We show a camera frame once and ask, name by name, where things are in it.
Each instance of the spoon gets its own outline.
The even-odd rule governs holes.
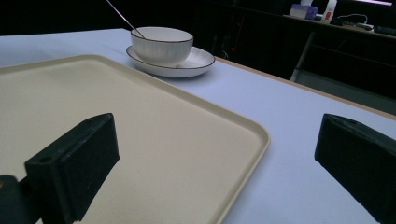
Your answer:
[[[119,13],[119,11],[113,6],[113,4],[111,4],[110,3],[110,1],[109,0],[107,0],[107,2],[113,7],[113,9],[117,12],[117,14],[119,14],[121,17],[122,17],[122,19],[124,20],[124,21],[126,21],[126,23],[128,23],[128,25],[129,26],[131,26],[131,28],[133,29],[133,30],[136,30],[132,25],[131,25],[131,23],[129,23],[120,13]]]

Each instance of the table surface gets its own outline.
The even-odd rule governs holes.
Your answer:
[[[97,54],[134,67],[126,54],[130,45],[124,29],[0,36],[0,66]],[[396,139],[394,116],[222,59],[198,77],[157,78],[254,120],[271,135],[224,223],[376,223],[315,161],[314,152],[324,113]]]

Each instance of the plastic tray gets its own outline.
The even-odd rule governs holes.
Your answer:
[[[113,113],[120,161],[83,223],[220,223],[270,144],[256,122],[96,55],[0,68],[0,170]]]

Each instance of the bottle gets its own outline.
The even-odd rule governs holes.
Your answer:
[[[324,23],[330,23],[332,21],[332,16],[335,11],[335,6],[337,5],[337,0],[329,0],[327,3],[326,10],[323,13],[323,16],[321,18],[321,22]]]

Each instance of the white saucer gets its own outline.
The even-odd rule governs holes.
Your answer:
[[[132,46],[126,49],[126,53],[132,58],[134,64],[141,70],[152,75],[162,77],[194,77],[206,72],[215,62],[215,57],[209,52],[192,47],[189,57],[176,67],[164,67],[145,63],[134,53]]]

